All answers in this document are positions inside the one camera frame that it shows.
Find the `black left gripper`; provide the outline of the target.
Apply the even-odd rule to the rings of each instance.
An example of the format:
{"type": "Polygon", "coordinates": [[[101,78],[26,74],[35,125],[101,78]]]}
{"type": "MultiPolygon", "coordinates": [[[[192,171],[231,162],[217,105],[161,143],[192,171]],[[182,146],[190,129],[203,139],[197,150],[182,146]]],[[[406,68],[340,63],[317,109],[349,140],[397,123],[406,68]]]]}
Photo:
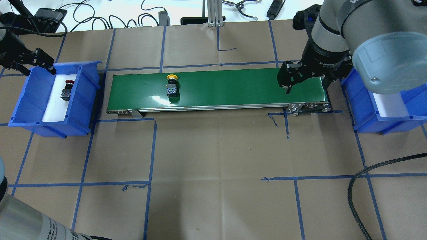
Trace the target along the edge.
{"type": "Polygon", "coordinates": [[[44,50],[36,48],[32,51],[26,48],[25,44],[12,32],[1,32],[0,34],[0,64],[5,69],[17,70],[25,76],[29,76],[31,71],[25,67],[30,64],[41,67],[51,75],[55,75],[54,59],[44,50]]]}

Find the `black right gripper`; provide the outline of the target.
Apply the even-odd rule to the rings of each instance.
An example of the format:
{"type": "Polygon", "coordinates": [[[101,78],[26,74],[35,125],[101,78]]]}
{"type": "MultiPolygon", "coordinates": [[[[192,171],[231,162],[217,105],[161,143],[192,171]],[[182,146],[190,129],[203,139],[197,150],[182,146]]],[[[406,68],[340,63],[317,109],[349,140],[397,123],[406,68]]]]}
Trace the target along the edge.
{"type": "Polygon", "coordinates": [[[292,88],[303,81],[322,77],[322,87],[327,90],[331,83],[346,78],[353,68],[349,50],[330,52],[313,43],[305,46],[301,60],[284,61],[277,74],[279,87],[289,95],[292,88]]]}

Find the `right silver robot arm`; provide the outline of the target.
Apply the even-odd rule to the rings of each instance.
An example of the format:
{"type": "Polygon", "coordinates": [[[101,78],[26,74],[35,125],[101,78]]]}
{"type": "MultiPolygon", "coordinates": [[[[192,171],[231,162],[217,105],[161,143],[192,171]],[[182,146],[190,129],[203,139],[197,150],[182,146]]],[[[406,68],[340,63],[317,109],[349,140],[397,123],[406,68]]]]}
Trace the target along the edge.
{"type": "Polygon", "coordinates": [[[381,95],[426,84],[425,0],[325,0],[299,11],[293,29],[308,35],[300,61],[285,61],[277,74],[289,94],[299,83],[324,77],[322,85],[353,67],[364,86],[381,95]]]}

